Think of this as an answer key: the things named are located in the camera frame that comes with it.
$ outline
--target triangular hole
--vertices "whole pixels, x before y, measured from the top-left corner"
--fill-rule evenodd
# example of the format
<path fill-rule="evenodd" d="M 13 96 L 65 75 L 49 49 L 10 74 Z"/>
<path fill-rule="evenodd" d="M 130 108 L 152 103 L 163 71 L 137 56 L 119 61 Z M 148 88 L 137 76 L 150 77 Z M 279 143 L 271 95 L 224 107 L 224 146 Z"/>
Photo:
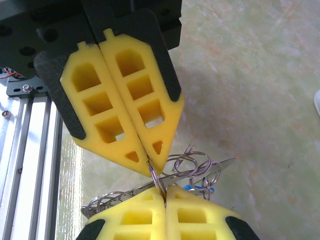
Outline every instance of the triangular hole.
<path fill-rule="evenodd" d="M 125 157 L 126 157 L 127 159 L 130 159 L 131 161 L 136 162 L 136 163 L 139 162 L 138 155 L 137 155 L 137 153 L 136 153 L 135 151 L 132 151 L 132 152 L 126 154 Z"/>
<path fill-rule="evenodd" d="M 156 154 L 158 154 L 158 155 L 160 155 L 160 153 L 161 153 L 162 144 L 163 144 L 162 141 L 157 141 L 157 142 L 155 142 L 154 144 L 152 144 L 152 146 L 153 146 Z"/>

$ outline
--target marble floor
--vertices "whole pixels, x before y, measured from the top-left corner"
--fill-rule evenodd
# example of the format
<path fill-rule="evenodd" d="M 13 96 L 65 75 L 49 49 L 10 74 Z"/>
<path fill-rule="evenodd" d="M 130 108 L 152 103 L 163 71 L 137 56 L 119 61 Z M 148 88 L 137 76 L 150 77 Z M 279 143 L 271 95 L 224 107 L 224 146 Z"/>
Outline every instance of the marble floor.
<path fill-rule="evenodd" d="M 185 106 L 171 152 L 236 157 L 212 201 L 262 240 L 318 240 L 320 0 L 183 0 L 181 22 L 170 56 Z M 146 181 L 64 129 L 57 239 L 76 238 L 81 205 Z"/>

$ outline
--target metal key ring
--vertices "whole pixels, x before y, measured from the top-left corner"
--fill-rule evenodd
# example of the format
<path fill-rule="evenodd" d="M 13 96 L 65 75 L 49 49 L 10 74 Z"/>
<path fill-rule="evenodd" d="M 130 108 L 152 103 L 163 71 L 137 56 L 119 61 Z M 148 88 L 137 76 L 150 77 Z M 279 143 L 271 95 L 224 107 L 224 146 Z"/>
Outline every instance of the metal key ring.
<path fill-rule="evenodd" d="M 159 180 L 159 176 L 156 173 L 156 170 L 154 168 L 154 166 L 152 165 L 152 163 L 148 160 L 146 162 L 149 172 L 151 174 L 151 177 L 154 181 L 154 185 L 155 187 L 158 189 L 159 193 L 161 194 L 161 196 L 163 197 L 164 200 L 167 199 L 167 190 L 164 186 L 164 184 L 162 183 L 162 181 Z"/>

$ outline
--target black rubber edge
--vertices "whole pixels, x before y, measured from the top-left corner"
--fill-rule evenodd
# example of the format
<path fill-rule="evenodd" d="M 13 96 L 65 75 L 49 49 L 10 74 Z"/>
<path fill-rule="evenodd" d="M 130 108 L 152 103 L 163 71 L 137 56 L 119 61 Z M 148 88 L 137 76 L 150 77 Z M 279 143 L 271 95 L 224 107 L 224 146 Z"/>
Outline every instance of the black rubber edge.
<path fill-rule="evenodd" d="M 236 240 L 260 240 L 245 221 L 234 216 L 227 216 L 225 222 L 228 224 Z"/>
<path fill-rule="evenodd" d="M 173 102 L 178 101 L 181 86 L 155 14 L 149 9 L 140 9 L 115 18 L 112 7 L 103 0 L 83 0 L 82 3 L 98 43 L 106 40 L 103 31 L 112 29 L 115 36 L 126 34 L 151 46 L 168 95 Z"/>
<path fill-rule="evenodd" d="M 46 52 L 41 52 L 34 58 L 34 67 L 46 85 L 70 134 L 83 140 L 86 138 L 86 132 L 59 81 L 68 57 L 68 55 L 62 55 L 51 58 Z"/>
<path fill-rule="evenodd" d="M 96 240 L 105 223 L 105 220 L 98 219 L 85 225 L 76 240 Z"/>
<path fill-rule="evenodd" d="M 83 140 L 86 138 L 86 132 L 60 83 L 60 78 L 70 54 L 78 51 L 77 43 L 85 41 L 87 44 L 92 44 L 95 40 L 84 14 L 38 28 L 37 31 L 42 33 L 48 29 L 56 29 L 58 38 L 50 43 L 50 48 L 37 54 L 33 65 L 46 85 L 71 136 Z"/>

